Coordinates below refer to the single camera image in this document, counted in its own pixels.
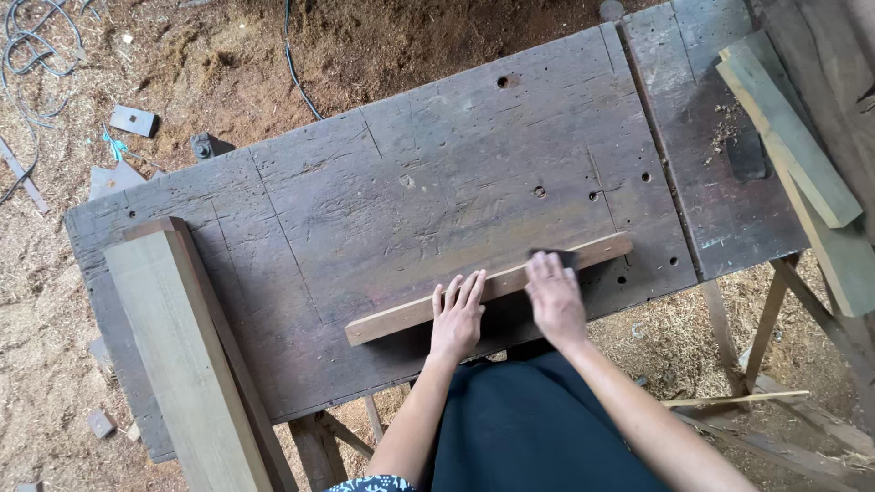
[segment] electrical cable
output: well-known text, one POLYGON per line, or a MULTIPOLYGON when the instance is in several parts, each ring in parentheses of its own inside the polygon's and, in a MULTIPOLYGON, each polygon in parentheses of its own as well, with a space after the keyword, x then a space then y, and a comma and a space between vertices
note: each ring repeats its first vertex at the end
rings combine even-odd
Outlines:
POLYGON ((295 81, 297 90, 301 91, 301 95, 304 97, 304 101, 307 102, 307 106, 310 106, 310 111, 313 112, 313 115, 315 115, 320 120, 324 120, 325 118, 319 114, 315 107, 313 107, 313 103, 310 101, 310 98, 307 97, 307 94, 304 93, 304 88, 301 87, 301 83, 298 82, 298 76, 295 75, 295 67, 291 64, 291 49, 289 47, 289 1, 290 0, 285 0, 285 27, 283 29, 283 32, 285 33, 285 58, 289 61, 289 72, 291 72, 291 79, 295 81))
POLYGON ((3 48, 3 57, 0 58, 0 85, 3 86, 3 91, 6 93, 6 97, 9 98, 10 103, 15 106, 15 109, 18 110, 18 113, 21 115, 24 124, 27 126, 28 132, 31 136, 31 142, 33 143, 33 161, 31 165, 24 171, 24 173, 15 181, 15 183, 10 186, 9 190, 0 198, 0 204, 3 204, 7 201, 12 193, 21 186, 22 183, 25 182, 25 179, 28 179, 31 176, 31 173, 37 166, 37 161, 39 160, 39 141, 37 139, 37 134, 33 129, 32 123, 37 124, 39 126, 43 126, 46 128, 54 128, 53 125, 49 123, 44 123, 36 119, 36 117, 50 118, 59 114, 59 112, 66 107, 67 102, 69 101, 69 97, 65 98, 64 101, 59 105, 59 107, 53 111, 48 111, 46 113, 38 113, 30 108, 27 105, 24 98, 21 96, 21 87, 18 88, 17 96, 18 98, 12 97, 12 93, 10 92, 9 83, 6 80, 6 67, 16 75, 24 75, 30 72, 38 63, 48 70, 49 73, 58 75, 62 77, 64 75, 69 75, 73 69, 76 67, 76 64, 79 62, 78 60, 74 60, 73 63, 69 63, 58 53, 58 50, 54 48, 48 41, 43 39, 36 33, 36 30, 42 27, 42 25, 48 20, 52 14, 57 11, 64 17, 64 19, 70 24, 70 27, 73 29, 73 35, 76 37, 76 45, 79 48, 82 48, 82 36, 79 33, 79 29, 76 28, 76 24, 74 24, 73 20, 70 16, 61 9, 61 5, 63 5, 67 0, 60 0, 55 3, 52 0, 41 0, 46 4, 51 5, 51 8, 43 15, 43 17, 31 28, 23 29, 20 25, 18 25, 18 19, 16 18, 16 12, 18 11, 18 7, 26 2, 30 2, 31 0, 13 0, 9 6, 9 9, 6 11, 5 16, 3 17, 3 31, 6 34, 6 46, 3 48), (45 50, 42 52, 38 52, 31 42, 32 39, 38 41, 43 46, 45 46, 45 50), (31 57, 21 66, 15 67, 12 65, 11 54, 14 53, 19 46, 24 45, 31 51, 31 57), (66 64, 66 68, 63 69, 54 69, 50 67, 45 58, 51 55, 55 55, 57 58, 64 60, 66 64))

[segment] sawdust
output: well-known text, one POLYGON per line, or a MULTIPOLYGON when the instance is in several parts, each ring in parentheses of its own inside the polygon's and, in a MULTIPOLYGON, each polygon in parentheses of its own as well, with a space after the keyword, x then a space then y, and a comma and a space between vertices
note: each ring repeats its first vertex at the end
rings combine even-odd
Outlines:
MULTIPOLYGON (((655 3, 625 2, 629 11, 655 3)), ((42 479, 48 491, 185 490, 176 462, 150 464, 140 443, 120 433, 98 440, 85 424, 96 407, 122 430, 132 421, 117 383, 88 354, 99 333, 60 215, 87 200, 91 165, 112 165, 101 123, 116 102, 160 115, 154 139, 111 133, 167 171, 194 163, 192 134, 208 130, 243 146, 311 123, 313 116, 288 74, 282 3, 213 0, 180 9, 170 1, 95 0, 91 6, 102 20, 88 12, 73 15, 88 58, 73 75, 37 70, 10 78, 13 94, 20 88, 37 111, 53 109, 68 95, 70 100, 53 121, 56 130, 37 128, 40 163, 33 178, 52 211, 41 216, 20 190, 0 206, 0 488, 42 479), (124 42, 124 35, 132 42, 124 42)), ((21 13, 36 18, 45 7, 36 3, 21 13)), ((334 115, 577 32, 598 22, 597 8, 598 2, 515 0, 295 2, 290 42, 308 94, 324 114, 334 115)), ((74 5, 66 9, 72 12, 74 5)), ((63 21, 50 21, 45 36, 71 56, 74 43, 63 21)), ((5 97, 0 108, 0 135, 28 164, 35 149, 27 130, 5 97)), ((146 177, 156 171, 141 159, 129 162, 146 177)), ((0 185, 13 180, 0 165, 0 185)), ((801 269, 806 279, 817 280, 810 259, 801 269)), ((739 351, 756 325, 769 271, 761 266, 721 280, 739 351)), ((853 417, 848 371, 794 299, 779 329, 783 337, 766 354, 766 372, 792 388, 814 391, 815 401, 836 415, 853 417)), ((594 322, 592 331, 630 376, 648 376, 656 396, 680 389, 695 396, 727 391, 696 289, 594 322), (632 335, 635 323, 641 323, 636 330, 643 338, 632 335)), ((406 392, 405 385, 375 396, 384 425, 406 392)), ((374 443, 361 402, 331 413, 374 443)), ((307 490, 287 428, 276 431, 297 482, 307 490)), ((346 445, 341 452, 350 476, 361 475, 366 462, 346 445)), ((744 463, 750 457, 733 459, 744 463)), ((749 474, 756 480, 783 476, 756 465, 749 474)))

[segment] bolt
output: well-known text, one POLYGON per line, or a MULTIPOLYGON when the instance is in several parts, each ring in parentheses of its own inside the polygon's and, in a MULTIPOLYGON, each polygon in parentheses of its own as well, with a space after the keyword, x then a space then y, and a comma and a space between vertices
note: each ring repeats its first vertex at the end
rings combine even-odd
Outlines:
POLYGON ((205 158, 210 155, 210 148, 207 144, 198 144, 198 146, 194 147, 194 155, 199 158, 205 158))

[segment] right hand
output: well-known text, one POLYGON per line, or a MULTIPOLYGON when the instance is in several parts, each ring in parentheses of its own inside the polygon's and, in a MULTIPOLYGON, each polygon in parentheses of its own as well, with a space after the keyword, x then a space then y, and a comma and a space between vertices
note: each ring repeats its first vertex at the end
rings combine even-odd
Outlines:
POLYGON ((558 254, 538 251, 526 263, 526 275, 526 293, 544 338, 560 352, 588 341, 586 312, 574 270, 563 269, 558 254))

